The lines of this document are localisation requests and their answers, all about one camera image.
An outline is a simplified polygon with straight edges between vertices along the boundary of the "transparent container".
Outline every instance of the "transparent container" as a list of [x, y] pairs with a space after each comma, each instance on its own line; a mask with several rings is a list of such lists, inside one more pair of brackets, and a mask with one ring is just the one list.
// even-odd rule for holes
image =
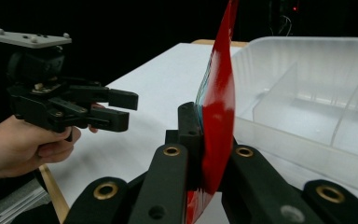
[[263, 37], [232, 64], [236, 139], [358, 190], [358, 38]]

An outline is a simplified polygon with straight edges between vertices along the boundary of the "hand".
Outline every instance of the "hand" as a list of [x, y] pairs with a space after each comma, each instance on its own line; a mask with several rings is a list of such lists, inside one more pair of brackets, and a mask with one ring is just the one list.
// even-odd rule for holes
[[[71, 131], [72, 141], [68, 142], [65, 139]], [[44, 163], [64, 161], [80, 135], [76, 127], [55, 133], [9, 117], [0, 123], [0, 178], [24, 175]]]

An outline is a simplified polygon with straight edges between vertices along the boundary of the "red object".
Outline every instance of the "red object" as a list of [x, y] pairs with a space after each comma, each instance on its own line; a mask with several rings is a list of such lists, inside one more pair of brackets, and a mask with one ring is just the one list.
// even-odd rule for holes
[[238, 0], [230, 0], [213, 44], [206, 77], [201, 88], [202, 126], [205, 150], [202, 158], [202, 186], [187, 193], [186, 223], [192, 224], [202, 214], [219, 188], [233, 146], [235, 90], [230, 44]]

